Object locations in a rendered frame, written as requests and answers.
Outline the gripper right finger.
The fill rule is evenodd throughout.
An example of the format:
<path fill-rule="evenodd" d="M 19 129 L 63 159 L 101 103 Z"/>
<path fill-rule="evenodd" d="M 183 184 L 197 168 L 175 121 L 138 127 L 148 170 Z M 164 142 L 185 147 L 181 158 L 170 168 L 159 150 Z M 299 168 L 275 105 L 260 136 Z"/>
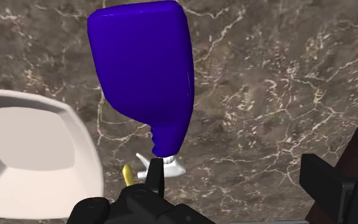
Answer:
<path fill-rule="evenodd" d="M 301 156 L 299 183 L 335 223 L 358 224 L 358 179 L 307 153 Z"/>

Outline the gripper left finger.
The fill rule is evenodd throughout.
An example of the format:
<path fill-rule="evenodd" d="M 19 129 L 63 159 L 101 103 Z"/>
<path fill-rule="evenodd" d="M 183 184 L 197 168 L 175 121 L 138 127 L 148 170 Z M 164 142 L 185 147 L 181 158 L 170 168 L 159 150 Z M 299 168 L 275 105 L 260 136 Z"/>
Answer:
<path fill-rule="evenodd" d="M 198 224 L 198 213 L 186 205 L 173 205 L 164 195 L 163 160 L 151 160 L 146 181 L 122 189 L 110 203 L 104 197 L 79 201 L 66 224 Z"/>

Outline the white square bowl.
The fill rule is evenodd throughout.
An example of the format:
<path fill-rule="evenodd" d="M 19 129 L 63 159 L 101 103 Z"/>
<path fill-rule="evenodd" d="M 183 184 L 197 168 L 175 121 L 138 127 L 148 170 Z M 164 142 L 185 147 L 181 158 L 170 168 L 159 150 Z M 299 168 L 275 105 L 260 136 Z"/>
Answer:
<path fill-rule="evenodd" d="M 66 218 L 103 194 L 100 158 L 72 107 L 0 89 L 0 218 Z"/>

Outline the blue spray bottle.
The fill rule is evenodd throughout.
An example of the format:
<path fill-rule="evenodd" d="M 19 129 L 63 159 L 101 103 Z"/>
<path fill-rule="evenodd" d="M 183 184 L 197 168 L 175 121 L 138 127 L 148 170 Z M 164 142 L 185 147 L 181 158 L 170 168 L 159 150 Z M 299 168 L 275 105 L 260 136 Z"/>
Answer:
<path fill-rule="evenodd" d="M 107 102 L 150 126 L 153 154 L 166 177 L 186 172 L 177 159 L 195 98 L 186 15 L 175 0 L 122 4 L 87 20 L 92 57 Z"/>

